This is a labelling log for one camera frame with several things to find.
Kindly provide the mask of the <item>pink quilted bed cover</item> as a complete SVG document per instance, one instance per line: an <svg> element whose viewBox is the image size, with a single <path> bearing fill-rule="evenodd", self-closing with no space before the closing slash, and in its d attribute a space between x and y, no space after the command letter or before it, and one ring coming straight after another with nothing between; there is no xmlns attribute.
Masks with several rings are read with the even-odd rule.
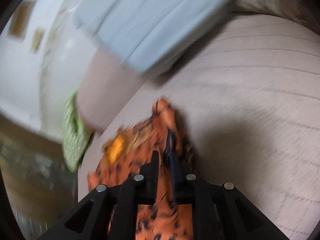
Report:
<svg viewBox="0 0 320 240"><path fill-rule="evenodd" d="M181 111L213 184L233 183L290 239L319 222L319 35L270 15L237 15L196 42L173 70L144 81L101 49L79 92L98 130L78 172L88 193L104 142L167 98Z"/></svg>

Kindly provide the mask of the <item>orange black floral garment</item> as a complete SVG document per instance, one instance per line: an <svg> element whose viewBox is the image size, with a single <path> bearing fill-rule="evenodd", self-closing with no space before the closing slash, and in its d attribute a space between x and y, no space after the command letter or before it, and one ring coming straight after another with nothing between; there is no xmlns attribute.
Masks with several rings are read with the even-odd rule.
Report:
<svg viewBox="0 0 320 240"><path fill-rule="evenodd" d="M193 148L177 112L168 100L160 98L152 106L152 116L133 127L118 129L116 136L102 146L103 156L97 169L87 176L88 189L99 184L121 185L140 173L159 156L157 197L153 205L139 205L136 239L193 239L191 205L177 205L171 184L169 153L176 151L179 162L196 170Z"/></svg>

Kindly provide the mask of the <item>beige striped pillow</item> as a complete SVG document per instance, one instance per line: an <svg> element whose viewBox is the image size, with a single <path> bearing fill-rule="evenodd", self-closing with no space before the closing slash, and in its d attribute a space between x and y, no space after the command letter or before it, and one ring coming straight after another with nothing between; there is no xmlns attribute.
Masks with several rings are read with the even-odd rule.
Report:
<svg viewBox="0 0 320 240"><path fill-rule="evenodd" d="M310 0L236 0L235 11L281 17L319 33L319 9Z"/></svg>

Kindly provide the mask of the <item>green patterned pillow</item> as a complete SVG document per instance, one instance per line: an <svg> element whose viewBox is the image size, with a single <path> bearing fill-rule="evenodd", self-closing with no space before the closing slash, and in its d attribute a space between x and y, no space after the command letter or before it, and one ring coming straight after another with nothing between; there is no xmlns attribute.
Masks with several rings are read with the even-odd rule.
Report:
<svg viewBox="0 0 320 240"><path fill-rule="evenodd" d="M76 90L63 108L62 152L66 166L71 172L78 171L93 134L78 114L77 96Z"/></svg>

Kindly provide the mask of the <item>light blue folded blanket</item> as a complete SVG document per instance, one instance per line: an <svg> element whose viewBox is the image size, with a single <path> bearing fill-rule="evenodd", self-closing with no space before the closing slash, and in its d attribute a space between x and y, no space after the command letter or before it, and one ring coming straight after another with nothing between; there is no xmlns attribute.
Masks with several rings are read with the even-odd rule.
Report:
<svg viewBox="0 0 320 240"><path fill-rule="evenodd" d="M161 74L219 25L234 0L83 0L77 25L138 73Z"/></svg>

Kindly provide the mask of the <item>dark wooden cabinet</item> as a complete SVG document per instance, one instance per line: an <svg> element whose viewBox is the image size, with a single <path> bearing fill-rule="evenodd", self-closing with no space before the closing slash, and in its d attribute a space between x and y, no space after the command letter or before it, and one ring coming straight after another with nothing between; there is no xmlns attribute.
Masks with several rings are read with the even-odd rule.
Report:
<svg viewBox="0 0 320 240"><path fill-rule="evenodd" d="M25 239L37 239L78 202L62 146L1 116L1 174Z"/></svg>

